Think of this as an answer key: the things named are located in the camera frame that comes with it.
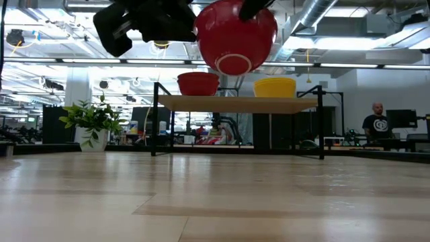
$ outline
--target white pot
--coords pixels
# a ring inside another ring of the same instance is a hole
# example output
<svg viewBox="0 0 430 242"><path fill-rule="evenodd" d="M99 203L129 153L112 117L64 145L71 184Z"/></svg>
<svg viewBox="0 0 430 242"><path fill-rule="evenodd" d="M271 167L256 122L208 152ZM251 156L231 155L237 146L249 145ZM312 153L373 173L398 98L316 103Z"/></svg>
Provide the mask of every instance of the white pot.
<svg viewBox="0 0 430 242"><path fill-rule="evenodd" d="M98 141L95 141L93 138L91 138L91 144L93 147L91 148L88 144L82 145L85 141L89 140L88 137L91 136L92 132L85 132L86 128L76 128L76 137L78 140L76 140L80 146L81 150L83 152L103 152L105 151L106 145L108 144L108 132L107 130L101 130L100 132L97 132L97 135L99 137Z"/></svg>

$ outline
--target red bowl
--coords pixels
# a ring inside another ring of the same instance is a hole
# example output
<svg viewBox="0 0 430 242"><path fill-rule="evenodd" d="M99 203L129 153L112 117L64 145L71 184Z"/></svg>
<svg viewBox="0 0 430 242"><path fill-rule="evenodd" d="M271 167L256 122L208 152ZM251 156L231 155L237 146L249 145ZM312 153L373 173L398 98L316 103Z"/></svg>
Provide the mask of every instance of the red bowl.
<svg viewBox="0 0 430 242"><path fill-rule="evenodd" d="M177 83L182 95L215 95L220 85L218 76L211 73L185 73Z"/></svg>
<svg viewBox="0 0 430 242"><path fill-rule="evenodd" d="M277 34L277 24L268 9L253 19L239 19L242 0L218 0L207 6L194 22L200 52L214 70L226 75L244 75L267 59Z"/></svg>

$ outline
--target potted plant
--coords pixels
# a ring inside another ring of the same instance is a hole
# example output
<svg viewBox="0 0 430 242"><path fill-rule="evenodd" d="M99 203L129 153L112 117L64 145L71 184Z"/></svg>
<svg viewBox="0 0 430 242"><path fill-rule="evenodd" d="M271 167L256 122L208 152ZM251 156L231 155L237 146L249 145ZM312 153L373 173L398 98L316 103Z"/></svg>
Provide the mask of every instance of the potted plant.
<svg viewBox="0 0 430 242"><path fill-rule="evenodd" d="M121 112L114 112L105 103L105 95L100 97L100 103L90 103L79 100L80 106L73 104L64 107L69 115L60 117L66 123L65 128L76 126L79 144L82 151L104 151L108 143L108 131L119 134L121 131Z"/></svg>

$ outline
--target wooden floor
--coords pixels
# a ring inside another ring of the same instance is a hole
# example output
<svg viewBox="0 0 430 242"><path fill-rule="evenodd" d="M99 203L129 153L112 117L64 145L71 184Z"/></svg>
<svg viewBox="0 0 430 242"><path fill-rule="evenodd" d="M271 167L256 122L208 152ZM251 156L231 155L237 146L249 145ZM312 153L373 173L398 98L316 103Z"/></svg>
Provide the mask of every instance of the wooden floor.
<svg viewBox="0 0 430 242"><path fill-rule="evenodd" d="M0 159L1 242L430 241L430 165L353 157Z"/></svg>

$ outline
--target yellow bowl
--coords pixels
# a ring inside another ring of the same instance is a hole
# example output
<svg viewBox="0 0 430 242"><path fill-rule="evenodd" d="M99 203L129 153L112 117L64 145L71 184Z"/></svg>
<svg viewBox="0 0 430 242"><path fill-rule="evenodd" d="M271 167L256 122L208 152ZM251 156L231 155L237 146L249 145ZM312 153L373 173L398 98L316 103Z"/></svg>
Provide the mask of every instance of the yellow bowl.
<svg viewBox="0 0 430 242"><path fill-rule="evenodd" d="M296 81L285 77L270 77L254 82L255 97L296 97Z"/></svg>

